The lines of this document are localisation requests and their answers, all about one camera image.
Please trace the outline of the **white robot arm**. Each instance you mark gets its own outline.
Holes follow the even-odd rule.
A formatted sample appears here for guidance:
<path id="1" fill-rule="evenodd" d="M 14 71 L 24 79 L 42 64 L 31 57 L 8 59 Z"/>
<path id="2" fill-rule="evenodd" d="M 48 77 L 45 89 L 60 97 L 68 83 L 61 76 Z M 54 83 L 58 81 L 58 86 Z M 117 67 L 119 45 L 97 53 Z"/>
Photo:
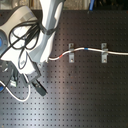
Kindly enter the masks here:
<path id="1" fill-rule="evenodd" d="M 0 59 L 11 61 L 25 77 L 36 71 L 38 75 L 29 83 L 44 96 L 47 91 L 40 84 L 39 65 L 47 61 L 64 0 L 40 0 L 42 19 L 38 20 L 28 6 L 14 8 L 4 24 L 0 25 Z"/>

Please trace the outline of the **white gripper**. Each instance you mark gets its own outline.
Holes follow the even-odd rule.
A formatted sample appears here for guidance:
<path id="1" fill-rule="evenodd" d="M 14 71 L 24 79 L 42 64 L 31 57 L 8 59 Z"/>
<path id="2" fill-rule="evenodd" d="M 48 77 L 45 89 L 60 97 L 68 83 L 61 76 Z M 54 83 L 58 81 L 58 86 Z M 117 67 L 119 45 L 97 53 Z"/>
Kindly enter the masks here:
<path id="1" fill-rule="evenodd" d="M 24 52 L 23 54 L 13 51 L 6 52 L 1 57 L 1 59 L 5 61 L 11 61 L 16 67 L 16 69 L 12 69 L 11 71 L 10 86 L 12 87 L 17 87 L 18 72 L 20 74 L 26 74 L 26 75 L 30 75 L 31 73 L 36 72 L 37 73 L 36 78 L 38 78 L 41 75 L 37 64 L 31 60 L 31 58 L 26 52 Z M 41 85 L 41 83 L 38 80 L 35 80 L 32 83 L 32 85 L 41 96 L 46 95 L 47 93 L 46 89 Z"/>

